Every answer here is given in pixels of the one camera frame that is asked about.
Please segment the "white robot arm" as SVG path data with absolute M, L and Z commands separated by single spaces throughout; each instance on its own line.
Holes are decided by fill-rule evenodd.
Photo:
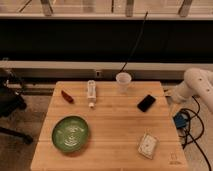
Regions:
M 193 95 L 199 95 L 209 111 L 213 113 L 213 71 L 189 68 L 183 81 L 171 93 L 175 103 L 182 103 Z

